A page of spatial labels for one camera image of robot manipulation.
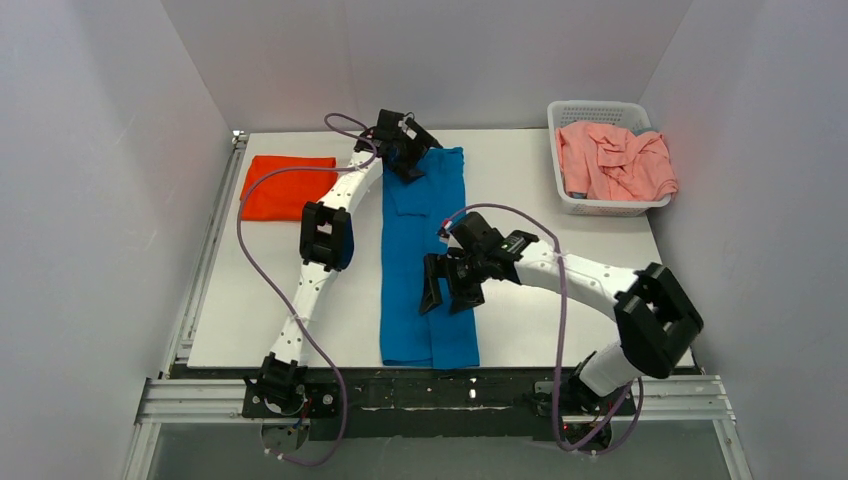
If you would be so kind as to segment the blue t shirt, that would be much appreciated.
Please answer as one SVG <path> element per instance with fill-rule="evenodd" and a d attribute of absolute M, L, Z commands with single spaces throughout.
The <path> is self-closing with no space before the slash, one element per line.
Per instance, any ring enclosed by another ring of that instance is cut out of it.
<path fill-rule="evenodd" d="M 480 365 L 474 312 L 452 314 L 449 300 L 419 313 L 424 258 L 443 254 L 442 222 L 466 205 L 464 151 L 431 149 L 419 161 L 423 176 L 409 184 L 383 175 L 381 319 L 379 344 L 386 366 L 454 370 Z"/>

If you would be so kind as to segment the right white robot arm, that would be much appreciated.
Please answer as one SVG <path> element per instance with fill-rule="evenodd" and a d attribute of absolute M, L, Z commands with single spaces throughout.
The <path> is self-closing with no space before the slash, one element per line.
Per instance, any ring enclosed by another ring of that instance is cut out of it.
<path fill-rule="evenodd" d="M 559 293 L 615 323 L 618 340 L 590 354 L 561 390 L 586 407 L 641 377 L 669 377 L 703 330 L 701 315 L 664 265 L 628 269 L 562 255 L 535 234 L 503 235 L 477 212 L 445 225 L 440 235 L 456 244 L 425 256 L 420 314 L 442 305 L 443 288 L 450 313 L 476 308 L 485 302 L 483 283 L 497 280 Z"/>

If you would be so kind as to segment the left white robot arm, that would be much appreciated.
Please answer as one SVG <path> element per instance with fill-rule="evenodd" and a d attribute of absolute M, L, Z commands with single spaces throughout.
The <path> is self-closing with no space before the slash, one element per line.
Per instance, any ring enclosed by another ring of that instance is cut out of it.
<path fill-rule="evenodd" d="M 294 416 L 309 401 L 303 377 L 303 348 L 309 342 L 308 324 L 338 274 L 354 254 L 353 214 L 371 185 L 385 172 L 410 183 L 423 177 L 418 163 L 439 141 L 424 129 L 412 112 L 383 109 L 374 126 L 355 135 L 350 161 L 332 168 L 337 179 L 317 201 L 307 202 L 301 215 L 298 252 L 301 269 L 293 299 L 277 339 L 263 360 L 249 399 L 270 412 Z"/>

